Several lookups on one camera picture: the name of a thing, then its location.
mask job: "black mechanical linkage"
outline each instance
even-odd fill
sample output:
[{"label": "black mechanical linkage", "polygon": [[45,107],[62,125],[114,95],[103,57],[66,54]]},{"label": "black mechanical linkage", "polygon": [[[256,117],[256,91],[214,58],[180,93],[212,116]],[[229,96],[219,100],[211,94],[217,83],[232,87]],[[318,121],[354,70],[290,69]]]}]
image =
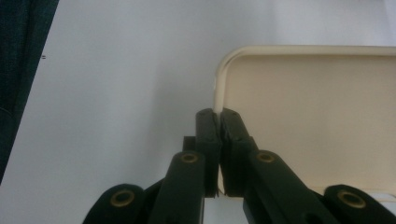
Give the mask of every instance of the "black mechanical linkage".
[{"label": "black mechanical linkage", "polygon": [[204,109],[195,116],[195,150],[205,156],[205,196],[218,194],[221,140],[217,131],[217,115]]},{"label": "black mechanical linkage", "polygon": [[225,194],[230,197],[243,197],[248,175],[248,153],[257,147],[238,113],[223,109],[220,119],[223,143],[220,165]]},{"label": "black mechanical linkage", "polygon": [[250,183],[272,223],[339,223],[275,153],[253,151],[249,164]]},{"label": "black mechanical linkage", "polygon": [[323,200],[341,223],[395,224],[396,217],[367,193],[346,185],[326,188]]},{"label": "black mechanical linkage", "polygon": [[258,150],[241,116],[223,109],[196,114],[196,136],[166,177],[146,190],[118,185],[94,204],[83,224],[201,224],[205,197],[218,194],[219,164],[225,194],[244,198],[249,224],[396,224],[396,216],[359,189],[310,190],[274,152]]},{"label": "black mechanical linkage", "polygon": [[204,181],[205,157],[195,151],[177,153],[163,180],[148,224],[201,224]]},{"label": "black mechanical linkage", "polygon": [[117,185],[102,194],[83,224],[137,223],[144,201],[145,193],[140,187]]}]

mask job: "white table surface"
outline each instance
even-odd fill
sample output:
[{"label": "white table surface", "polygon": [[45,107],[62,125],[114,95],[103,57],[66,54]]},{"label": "white table surface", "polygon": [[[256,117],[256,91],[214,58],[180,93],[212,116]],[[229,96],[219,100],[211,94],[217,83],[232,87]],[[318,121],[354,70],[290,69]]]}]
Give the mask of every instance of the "white table surface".
[{"label": "white table surface", "polygon": [[[81,223],[164,177],[222,57],[246,45],[396,46],[396,1],[61,1],[0,187],[0,223]],[[247,223],[206,200],[205,224]]]}]

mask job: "dark fabric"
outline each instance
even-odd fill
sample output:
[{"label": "dark fabric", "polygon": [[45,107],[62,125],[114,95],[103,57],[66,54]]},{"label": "dark fabric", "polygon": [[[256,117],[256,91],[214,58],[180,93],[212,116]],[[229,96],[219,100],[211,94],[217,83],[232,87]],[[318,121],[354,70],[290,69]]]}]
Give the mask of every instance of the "dark fabric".
[{"label": "dark fabric", "polygon": [[0,181],[58,2],[0,0]]}]

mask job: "screw hole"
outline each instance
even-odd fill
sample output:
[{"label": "screw hole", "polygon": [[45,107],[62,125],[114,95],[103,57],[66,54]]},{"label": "screw hole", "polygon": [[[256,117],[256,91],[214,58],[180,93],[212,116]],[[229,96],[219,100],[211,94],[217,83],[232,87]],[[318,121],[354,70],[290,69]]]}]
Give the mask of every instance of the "screw hole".
[{"label": "screw hole", "polygon": [[366,206],[366,202],[363,200],[363,198],[346,190],[340,190],[337,194],[337,197],[341,202],[350,207],[363,208]]},{"label": "screw hole", "polygon": [[111,205],[124,207],[134,201],[134,192],[128,189],[117,191],[110,199]]},{"label": "screw hole", "polygon": [[261,152],[257,154],[257,159],[263,162],[273,162],[275,160],[275,158],[272,155],[265,152]]},{"label": "screw hole", "polygon": [[184,154],[183,156],[181,156],[181,160],[186,163],[193,163],[193,162],[198,161],[198,157],[192,153],[189,153],[189,154]]}]

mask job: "plastic tray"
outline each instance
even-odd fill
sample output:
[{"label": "plastic tray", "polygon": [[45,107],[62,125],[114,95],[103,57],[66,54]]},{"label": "plastic tray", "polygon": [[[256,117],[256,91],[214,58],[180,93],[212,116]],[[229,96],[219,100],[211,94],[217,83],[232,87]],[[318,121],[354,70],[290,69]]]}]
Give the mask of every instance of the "plastic tray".
[{"label": "plastic tray", "polygon": [[238,49],[217,73],[214,110],[223,107],[309,188],[396,195],[396,48]]}]

